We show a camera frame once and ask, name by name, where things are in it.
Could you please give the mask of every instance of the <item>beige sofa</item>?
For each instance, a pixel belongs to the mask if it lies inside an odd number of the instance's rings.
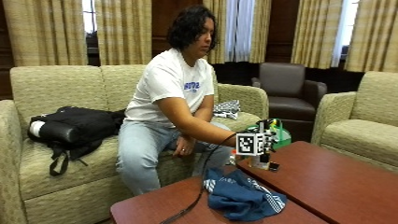
[[[26,137],[32,116],[64,105],[117,111],[124,109],[144,65],[32,66],[10,69],[13,101],[0,101],[0,223],[96,223],[109,217],[110,205],[132,194],[116,173],[117,137],[69,164],[66,173],[48,174],[50,150]],[[237,120],[215,118],[234,131],[267,118],[263,90],[217,84],[215,103],[239,100]],[[189,177],[194,157],[160,157],[165,186]]]
[[[398,173],[398,73],[367,72],[358,91],[323,96],[311,142]]]

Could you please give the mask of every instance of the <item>device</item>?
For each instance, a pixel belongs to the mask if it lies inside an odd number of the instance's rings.
[[[273,172],[278,171],[278,166],[278,163],[270,161],[269,170]]]

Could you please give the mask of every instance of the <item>beige armchair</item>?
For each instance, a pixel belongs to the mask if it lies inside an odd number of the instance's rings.
[[[358,91],[326,94],[313,144],[398,172],[398,73],[367,72]]]

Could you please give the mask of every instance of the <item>window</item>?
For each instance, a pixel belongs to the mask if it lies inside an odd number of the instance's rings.
[[[342,45],[350,44],[350,35],[353,30],[353,25],[355,23],[355,15],[358,9],[359,0],[349,0],[346,18],[345,18],[345,26],[343,26],[343,34],[342,34]]]
[[[339,25],[333,49],[331,67],[338,67],[339,61],[347,57],[350,36],[354,26],[357,8],[361,0],[345,0],[339,17]]]
[[[255,0],[226,1],[225,62],[247,62]]]
[[[93,35],[97,32],[94,0],[82,0],[85,35]]]

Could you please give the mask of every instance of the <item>dark hair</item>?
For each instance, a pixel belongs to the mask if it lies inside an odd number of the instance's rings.
[[[202,32],[206,18],[214,23],[214,32],[211,34],[211,50],[217,44],[217,23],[211,11],[202,5],[188,7],[176,17],[173,25],[168,30],[166,40],[174,49],[185,49],[194,43]]]

